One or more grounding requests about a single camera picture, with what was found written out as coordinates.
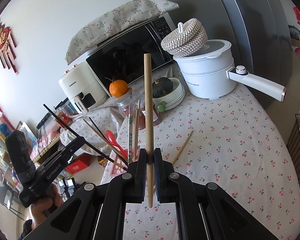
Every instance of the green pumpkin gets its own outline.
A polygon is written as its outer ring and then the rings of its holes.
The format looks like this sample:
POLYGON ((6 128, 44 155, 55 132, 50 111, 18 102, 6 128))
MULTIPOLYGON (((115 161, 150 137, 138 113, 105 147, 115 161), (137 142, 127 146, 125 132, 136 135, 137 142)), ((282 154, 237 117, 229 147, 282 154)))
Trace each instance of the green pumpkin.
POLYGON ((162 77, 154 80, 152 83, 152 97, 160 98, 170 94, 173 91, 173 83, 169 78, 162 77))

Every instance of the microwave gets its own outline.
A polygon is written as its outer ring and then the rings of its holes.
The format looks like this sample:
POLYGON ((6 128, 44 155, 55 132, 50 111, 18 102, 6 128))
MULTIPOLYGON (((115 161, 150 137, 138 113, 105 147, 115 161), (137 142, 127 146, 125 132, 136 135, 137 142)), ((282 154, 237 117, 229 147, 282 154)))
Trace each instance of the microwave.
POLYGON ((144 75, 145 53, 151 54, 152 70, 173 60, 161 47, 162 39, 169 33, 171 27, 165 17, 146 20, 98 44, 86 61, 111 96, 112 80, 121 79, 130 84, 144 75))

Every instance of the human hand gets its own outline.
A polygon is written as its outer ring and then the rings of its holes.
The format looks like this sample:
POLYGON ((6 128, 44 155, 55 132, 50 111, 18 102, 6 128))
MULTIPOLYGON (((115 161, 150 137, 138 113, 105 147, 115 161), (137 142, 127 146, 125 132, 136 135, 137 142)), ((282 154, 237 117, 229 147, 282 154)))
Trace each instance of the human hand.
POLYGON ((51 208, 52 204, 56 207, 60 207, 63 204, 63 200, 58 192, 56 185, 53 183, 51 184, 52 191, 54 193, 54 198, 40 198, 30 206, 30 214, 32 217, 32 225, 31 229, 34 230, 40 223, 42 223, 46 216, 44 215, 43 211, 51 208))

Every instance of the woven basket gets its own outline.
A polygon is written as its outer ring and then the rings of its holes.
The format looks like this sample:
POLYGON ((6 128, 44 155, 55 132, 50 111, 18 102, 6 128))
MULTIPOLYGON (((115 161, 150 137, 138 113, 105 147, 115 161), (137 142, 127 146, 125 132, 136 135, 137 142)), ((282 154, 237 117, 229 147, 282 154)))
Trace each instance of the woven basket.
POLYGON ((198 19, 188 20, 183 27, 182 33, 175 29, 161 41, 161 47, 165 51, 178 57, 198 51, 208 40, 206 31, 198 19))

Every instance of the microwave control panel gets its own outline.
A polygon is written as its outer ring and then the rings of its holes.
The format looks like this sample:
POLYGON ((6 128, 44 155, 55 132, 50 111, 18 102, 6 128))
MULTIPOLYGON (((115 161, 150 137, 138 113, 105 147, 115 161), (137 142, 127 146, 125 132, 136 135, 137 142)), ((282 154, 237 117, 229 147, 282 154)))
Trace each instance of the microwave control panel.
POLYGON ((151 21, 161 40, 167 36, 171 29, 164 17, 151 21))

